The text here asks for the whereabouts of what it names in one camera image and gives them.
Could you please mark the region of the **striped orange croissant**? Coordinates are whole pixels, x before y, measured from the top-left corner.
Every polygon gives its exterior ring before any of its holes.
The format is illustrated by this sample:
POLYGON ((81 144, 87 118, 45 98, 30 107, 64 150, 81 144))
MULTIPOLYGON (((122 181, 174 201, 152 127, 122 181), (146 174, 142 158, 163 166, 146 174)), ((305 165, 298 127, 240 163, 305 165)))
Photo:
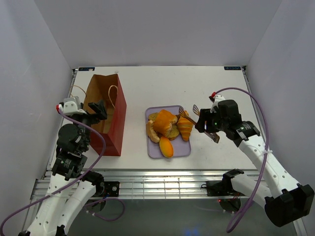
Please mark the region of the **striped orange croissant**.
POLYGON ((184 116, 180 115, 178 121, 177 121, 177 127, 179 129, 179 132, 182 135, 182 139, 186 142, 189 141, 192 128, 193 128, 193 123, 190 122, 187 118, 184 116))

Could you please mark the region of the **metal kitchen tongs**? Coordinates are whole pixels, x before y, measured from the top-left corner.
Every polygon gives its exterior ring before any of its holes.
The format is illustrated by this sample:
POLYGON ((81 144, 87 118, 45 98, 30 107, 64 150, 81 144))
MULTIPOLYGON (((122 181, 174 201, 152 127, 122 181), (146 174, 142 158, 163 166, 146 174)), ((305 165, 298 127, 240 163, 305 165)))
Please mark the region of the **metal kitchen tongs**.
MULTIPOLYGON (((200 116, 200 110, 195 104, 193 105, 192 110, 196 115, 200 116)), ((182 107, 179 108, 179 115, 189 120, 193 125, 196 125, 196 122, 189 115, 185 113, 182 107)), ((219 143, 220 137, 216 133, 209 133, 205 131, 204 134, 207 135, 211 140, 213 140, 213 142, 217 144, 219 143)))

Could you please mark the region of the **red paper bag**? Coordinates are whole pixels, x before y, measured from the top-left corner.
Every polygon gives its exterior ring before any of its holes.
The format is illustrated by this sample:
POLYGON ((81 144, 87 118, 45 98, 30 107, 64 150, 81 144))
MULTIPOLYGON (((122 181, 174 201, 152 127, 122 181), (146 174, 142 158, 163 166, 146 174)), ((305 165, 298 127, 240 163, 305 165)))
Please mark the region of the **red paper bag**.
POLYGON ((92 76, 84 95, 83 109, 93 114, 88 104, 100 100, 106 109, 107 119, 92 125, 92 128, 106 142, 104 156, 121 156, 127 105, 118 74, 92 76))

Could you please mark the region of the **brown seeded bread slice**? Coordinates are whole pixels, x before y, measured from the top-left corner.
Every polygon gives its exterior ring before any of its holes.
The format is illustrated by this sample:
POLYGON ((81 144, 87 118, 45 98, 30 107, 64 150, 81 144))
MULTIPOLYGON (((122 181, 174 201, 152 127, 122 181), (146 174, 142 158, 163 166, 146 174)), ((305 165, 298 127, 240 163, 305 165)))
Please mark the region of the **brown seeded bread slice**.
POLYGON ((173 125, 169 134, 166 136, 170 141, 176 139, 180 135, 180 131, 177 125, 173 125))

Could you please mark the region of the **large orange bread loaf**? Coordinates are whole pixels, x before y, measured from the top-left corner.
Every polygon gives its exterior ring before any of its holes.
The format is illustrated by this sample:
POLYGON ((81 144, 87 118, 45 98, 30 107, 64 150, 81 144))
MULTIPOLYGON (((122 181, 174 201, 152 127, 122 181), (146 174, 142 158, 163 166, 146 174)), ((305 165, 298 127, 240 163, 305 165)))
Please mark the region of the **large orange bread loaf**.
POLYGON ((163 136, 168 136, 173 125, 177 123, 177 117, 171 112, 162 109, 153 124, 153 130, 163 136))

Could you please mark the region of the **pale curved bread roll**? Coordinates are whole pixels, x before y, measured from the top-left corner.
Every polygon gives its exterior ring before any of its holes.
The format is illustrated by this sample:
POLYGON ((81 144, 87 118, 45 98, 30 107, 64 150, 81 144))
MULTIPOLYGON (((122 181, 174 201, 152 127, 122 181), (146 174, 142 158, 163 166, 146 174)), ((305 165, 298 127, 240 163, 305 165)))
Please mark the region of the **pale curved bread roll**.
POLYGON ((149 120, 146 124, 146 132, 150 140, 154 143, 159 143, 160 138, 153 129, 154 122, 152 120, 149 120))

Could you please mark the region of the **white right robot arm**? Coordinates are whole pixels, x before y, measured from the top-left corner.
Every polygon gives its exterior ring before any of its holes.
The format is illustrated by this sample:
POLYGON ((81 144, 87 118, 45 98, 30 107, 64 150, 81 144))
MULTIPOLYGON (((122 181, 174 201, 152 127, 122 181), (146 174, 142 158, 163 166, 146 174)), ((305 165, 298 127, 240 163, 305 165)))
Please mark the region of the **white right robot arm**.
POLYGON ((264 208, 270 221, 282 227, 310 213, 315 192, 308 185, 301 185, 291 176, 270 150, 265 150, 265 142, 258 128, 250 121, 243 121, 238 104, 221 95, 211 98, 212 107, 201 109, 195 128, 200 133, 213 137, 224 132, 263 174, 266 182, 257 184, 239 169, 223 174, 222 181, 212 189, 227 195, 239 192, 250 197, 264 208))

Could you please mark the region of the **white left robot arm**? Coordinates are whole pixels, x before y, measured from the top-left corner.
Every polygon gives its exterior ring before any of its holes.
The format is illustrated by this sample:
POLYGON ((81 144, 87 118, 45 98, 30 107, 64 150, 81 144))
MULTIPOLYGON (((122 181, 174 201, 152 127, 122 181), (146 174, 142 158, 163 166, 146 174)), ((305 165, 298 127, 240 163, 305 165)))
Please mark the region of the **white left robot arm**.
POLYGON ((92 196, 104 192, 104 178, 91 169, 83 172, 87 161, 93 124, 107 119, 104 101, 91 102, 90 114, 83 109, 79 97, 63 100, 57 112, 69 123, 58 131, 56 160, 44 200, 31 225, 22 236, 65 236, 74 219, 92 196))

